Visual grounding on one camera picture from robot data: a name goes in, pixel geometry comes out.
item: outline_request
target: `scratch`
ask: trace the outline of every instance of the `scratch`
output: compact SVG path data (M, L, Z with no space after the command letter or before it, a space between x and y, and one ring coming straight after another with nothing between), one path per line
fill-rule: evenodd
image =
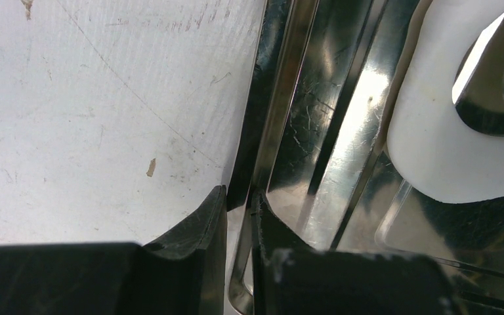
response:
M308 92L306 92L306 95L310 95L310 96L314 97L314 99L316 100L316 102L318 102L318 103L320 103L322 105L325 105L331 111L334 111L333 107L331 107L328 103L326 103L323 100L321 100L320 98L318 98L316 95L314 95L314 93L308 91Z
M299 148L306 154L306 156L308 156L309 155L308 151L303 148L303 145L301 144L301 142L297 138L297 130L293 127L293 118L292 118L292 116L289 118L289 127L291 127L291 129L295 133L293 135L293 139L295 139L295 142L299 145Z
M310 110L309 106L306 106L306 115L308 116L308 130L310 130L310 122L312 121L312 118L310 117Z
M24 8L26 8L26 20L31 20L32 19L32 4L33 0L20 0L22 4L24 5Z
M97 145L97 150L101 149L101 142L103 141L103 125L101 125L101 134L99 135L99 144Z
M156 159L154 158L150 161L150 166L148 168L148 171L146 172L146 175L148 175L148 177L152 177L155 171L156 171Z
M128 223L125 222L125 224L127 225L127 228L136 236L139 238L139 235L136 233L136 231L134 231L134 229L132 229Z
M211 159L211 157L205 155L201 150L199 150L198 148L196 148L192 143L190 143L189 140L187 140L186 138L184 138L170 124L168 124L163 118L161 118L161 116L159 116L158 113L156 113L150 107L150 105L148 105L148 103L146 101L144 101L144 99L142 97L140 97L140 95L136 94L136 92L134 92L134 90L132 90L132 88L130 88L130 86L125 82L125 80L123 80L123 78L121 78L121 76L109 65L109 63L107 63L107 61L105 60L105 58L103 58L103 56L101 55L101 53L97 50L97 48L95 47L95 45L88 38L88 36L86 35L86 33L82 30L82 28L80 27L80 25L78 25L78 23L76 22L76 20L74 20L74 18L72 17L72 15L68 12L68 10L66 9L66 7L64 5L62 5L62 3L59 0L55 0L55 1L60 5L60 7L62 8L62 10L68 15L68 18L74 23L74 25L76 25L76 28L80 31L80 33L82 33L82 36L84 36L84 38L88 41L88 43L92 47L93 51L95 51L95 53L99 56L99 59L101 59L101 61L103 61L103 63L105 64L105 66L117 77L117 79L119 79L121 81L121 83L130 91L130 93L132 93L132 95L134 95L142 103L142 105L144 105L154 116L156 116L162 123L164 123L170 130L172 130L172 132L174 132L177 136L179 136L181 139L183 139L193 149L196 149L196 151L199 152L201 155L203 155L208 161L210 161L211 163L215 164L216 166L219 166L217 164L217 162L215 162L215 161L213 161Z
M207 10L207 3L205 4L205 7L203 8L203 10L201 12L200 19L198 21L196 21L196 26L198 27L198 29L200 28L201 21L203 20L203 15L205 14L206 10Z
M226 77L228 77L228 76L232 76L232 74L231 74L230 72L227 72L227 73L226 73L226 74L225 74L225 75L224 75L221 79L219 79L219 80L215 80L216 78L215 78L215 77L213 77L213 80L211 80L211 82L210 82L209 86L212 86L212 85L214 85L214 84L216 84L216 83L221 82L223 79L225 79L225 78L226 78Z
M9 184L12 184L12 177L11 177L11 174L9 174L9 171L7 171L6 169L3 169L5 171L5 173L7 174L7 177L9 179L7 179L7 183Z

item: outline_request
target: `white surface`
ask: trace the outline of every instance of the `white surface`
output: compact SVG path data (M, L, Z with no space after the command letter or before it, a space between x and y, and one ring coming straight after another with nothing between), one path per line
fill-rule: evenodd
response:
M0 1L0 243L145 243L194 210L232 168L263 5Z
M438 201L504 196L504 138L466 126L451 98L470 45L503 12L504 0L434 0L424 19L387 144L399 173Z

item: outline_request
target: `metal channel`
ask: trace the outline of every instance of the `metal channel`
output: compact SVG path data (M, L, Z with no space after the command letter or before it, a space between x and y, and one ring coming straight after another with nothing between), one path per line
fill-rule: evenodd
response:
M248 189L250 192L256 188L268 188L317 6L318 0L300 0L291 4L277 76ZM253 314L253 297L243 283L251 249L250 211L247 202L228 288L229 301L242 314Z

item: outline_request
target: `white plastic piece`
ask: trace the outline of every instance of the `white plastic piece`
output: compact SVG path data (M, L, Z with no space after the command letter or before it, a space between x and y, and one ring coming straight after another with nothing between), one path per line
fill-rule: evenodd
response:
M393 112L387 144L414 188L446 203L504 196L504 137L466 126L452 102L455 75L504 0L434 0Z

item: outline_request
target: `shiny metal panel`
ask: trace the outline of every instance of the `shiny metal panel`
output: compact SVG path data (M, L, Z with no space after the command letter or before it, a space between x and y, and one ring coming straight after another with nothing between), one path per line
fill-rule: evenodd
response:
M250 192L256 188L266 190L269 186L317 6L318 0L294 1L290 6L274 88L249 184ZM251 206L247 202L228 290L229 301L242 314L253 313L253 298L244 284L251 245Z
M415 11L427 8L419 4L417 0L389 1L380 17L323 179L312 206L301 214L305 223L299 235L317 249L329 248L339 227L346 224L381 149L378 141L389 116L390 105L386 105L395 93L391 82L403 76L400 58L413 32L413 19L415 29L418 25Z
M440 203L412 188L385 229L385 245L504 275L504 198Z
M337 101L350 99L351 93L343 92L345 81L354 86L362 67L376 22L366 23L371 8L371 1L322 0L318 5L267 194L274 212L291 228L307 202L330 122L340 115ZM373 15L377 19L379 12ZM347 106L341 104L341 115Z
M460 296L470 302L469 310L501 308L497 312L504 314L504 198L472 205L439 204L403 181L382 153L337 250L432 255L443 264Z

